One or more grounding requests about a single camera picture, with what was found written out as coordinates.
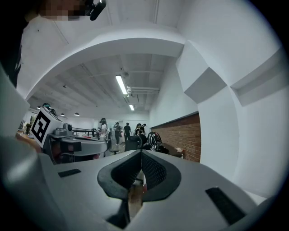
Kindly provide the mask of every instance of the black slot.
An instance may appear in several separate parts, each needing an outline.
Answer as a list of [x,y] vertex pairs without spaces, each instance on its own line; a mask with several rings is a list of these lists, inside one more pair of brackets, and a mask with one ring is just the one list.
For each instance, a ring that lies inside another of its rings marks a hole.
[[206,193],[229,225],[236,223],[246,215],[220,188],[207,189]]
[[58,175],[62,178],[62,177],[71,176],[71,175],[74,175],[74,174],[77,174],[77,173],[80,173],[80,172],[81,172],[81,170],[75,168],[75,169],[71,169],[71,170],[68,170],[68,171],[59,172]]

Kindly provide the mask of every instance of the fluorescent light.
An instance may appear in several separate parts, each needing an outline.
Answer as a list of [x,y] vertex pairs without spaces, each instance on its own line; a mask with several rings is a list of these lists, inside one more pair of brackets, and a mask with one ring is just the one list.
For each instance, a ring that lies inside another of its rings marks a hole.
[[127,95],[126,88],[125,88],[125,85],[123,84],[121,76],[120,75],[116,75],[116,79],[117,79],[118,85],[121,88],[122,93],[124,95]]

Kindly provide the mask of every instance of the white shirt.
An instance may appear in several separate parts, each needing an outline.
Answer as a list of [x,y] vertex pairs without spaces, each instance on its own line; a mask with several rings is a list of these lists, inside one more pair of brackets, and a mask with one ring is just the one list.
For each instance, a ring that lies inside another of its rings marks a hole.
[[103,134],[100,134],[100,138],[106,137],[106,135],[107,135],[107,125],[101,125],[101,132]]

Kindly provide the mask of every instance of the red brick wall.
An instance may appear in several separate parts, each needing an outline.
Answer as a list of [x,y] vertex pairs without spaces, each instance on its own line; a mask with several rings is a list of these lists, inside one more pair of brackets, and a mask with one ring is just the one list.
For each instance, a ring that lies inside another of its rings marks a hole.
[[151,129],[161,136],[163,143],[184,149],[184,159],[200,162],[199,113]]

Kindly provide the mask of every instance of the white ceiling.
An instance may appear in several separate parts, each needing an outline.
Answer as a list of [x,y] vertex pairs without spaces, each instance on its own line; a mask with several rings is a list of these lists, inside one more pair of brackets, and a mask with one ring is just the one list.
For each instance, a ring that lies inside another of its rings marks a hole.
[[[49,55],[50,52],[77,40],[84,33],[98,28],[131,21],[151,22],[175,28],[182,7],[183,0],[107,0],[107,7],[96,21],[90,21],[89,17],[83,17],[79,21],[57,22],[38,18],[29,24],[23,35],[22,59],[26,65],[23,64],[22,71],[32,71],[33,66],[41,62],[43,55]],[[158,88],[167,62],[168,57],[163,55],[127,54],[102,57],[51,78],[30,100],[48,102],[53,107],[67,111],[80,106],[126,107],[127,102],[115,75],[121,74],[126,86]],[[154,96],[133,95],[128,101],[137,111],[147,111]]]

